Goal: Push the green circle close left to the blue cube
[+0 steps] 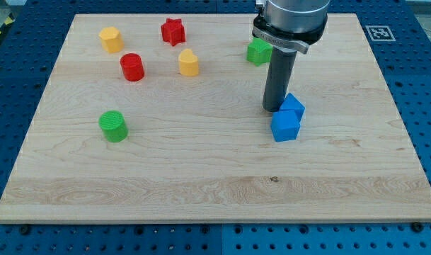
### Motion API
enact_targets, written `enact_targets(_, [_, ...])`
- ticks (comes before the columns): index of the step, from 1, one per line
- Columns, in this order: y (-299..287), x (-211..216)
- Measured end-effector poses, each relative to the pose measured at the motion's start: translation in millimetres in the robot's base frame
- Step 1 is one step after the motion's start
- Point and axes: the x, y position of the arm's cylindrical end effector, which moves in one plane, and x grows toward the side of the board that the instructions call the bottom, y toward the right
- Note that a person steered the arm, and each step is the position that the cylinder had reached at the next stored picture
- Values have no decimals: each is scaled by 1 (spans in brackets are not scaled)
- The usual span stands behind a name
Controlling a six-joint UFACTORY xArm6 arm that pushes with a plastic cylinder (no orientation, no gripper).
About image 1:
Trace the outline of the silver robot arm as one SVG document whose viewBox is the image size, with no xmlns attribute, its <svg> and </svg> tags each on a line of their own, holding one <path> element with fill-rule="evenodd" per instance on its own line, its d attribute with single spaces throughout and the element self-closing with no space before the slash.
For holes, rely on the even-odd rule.
<svg viewBox="0 0 431 255">
<path fill-rule="evenodd" d="M 280 50 L 306 54 L 323 35 L 330 0 L 257 0 L 252 35 Z"/>
</svg>

